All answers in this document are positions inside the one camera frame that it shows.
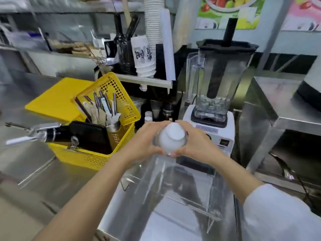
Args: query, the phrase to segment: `person's left hand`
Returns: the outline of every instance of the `person's left hand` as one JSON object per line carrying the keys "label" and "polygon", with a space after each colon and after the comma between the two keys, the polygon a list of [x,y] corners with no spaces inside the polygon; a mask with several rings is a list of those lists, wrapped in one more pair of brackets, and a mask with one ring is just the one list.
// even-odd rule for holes
{"label": "person's left hand", "polygon": [[162,148],[153,145],[153,138],[170,123],[171,121],[145,123],[116,155],[126,160],[127,164],[140,161],[153,154],[166,155]]}

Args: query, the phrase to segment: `yellow cutting board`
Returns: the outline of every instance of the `yellow cutting board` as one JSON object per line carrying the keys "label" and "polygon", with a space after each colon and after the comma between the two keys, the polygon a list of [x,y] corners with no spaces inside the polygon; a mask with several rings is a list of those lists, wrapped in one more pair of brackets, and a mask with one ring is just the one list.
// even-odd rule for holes
{"label": "yellow cutting board", "polygon": [[93,83],[87,80],[63,78],[27,104],[25,109],[71,122],[81,114],[71,99]]}

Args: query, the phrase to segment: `pink poster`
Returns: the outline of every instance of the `pink poster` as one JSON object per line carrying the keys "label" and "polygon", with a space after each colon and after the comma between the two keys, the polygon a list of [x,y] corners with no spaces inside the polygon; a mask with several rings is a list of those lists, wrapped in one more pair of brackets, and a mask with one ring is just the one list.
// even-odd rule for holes
{"label": "pink poster", "polygon": [[293,0],[281,30],[321,31],[321,0]]}

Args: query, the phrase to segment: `person's right hand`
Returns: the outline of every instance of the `person's right hand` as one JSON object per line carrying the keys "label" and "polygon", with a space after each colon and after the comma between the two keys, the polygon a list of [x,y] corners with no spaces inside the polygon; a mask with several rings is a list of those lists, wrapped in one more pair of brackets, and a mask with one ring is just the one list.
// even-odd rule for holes
{"label": "person's right hand", "polygon": [[210,140],[203,130],[193,127],[189,122],[177,120],[188,133],[187,144],[174,152],[171,157],[181,155],[193,158],[194,160],[213,165],[215,159],[224,157],[224,153]]}

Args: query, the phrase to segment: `blender lid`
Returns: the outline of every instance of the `blender lid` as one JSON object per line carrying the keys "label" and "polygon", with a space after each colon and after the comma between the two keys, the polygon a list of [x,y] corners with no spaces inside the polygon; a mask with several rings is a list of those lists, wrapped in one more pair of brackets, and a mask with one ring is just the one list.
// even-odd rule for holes
{"label": "blender lid", "polygon": [[245,41],[232,41],[230,47],[222,46],[223,40],[214,40],[214,39],[204,39],[197,41],[196,44],[200,50],[215,51],[216,53],[254,53],[256,52],[258,45],[251,44]]}

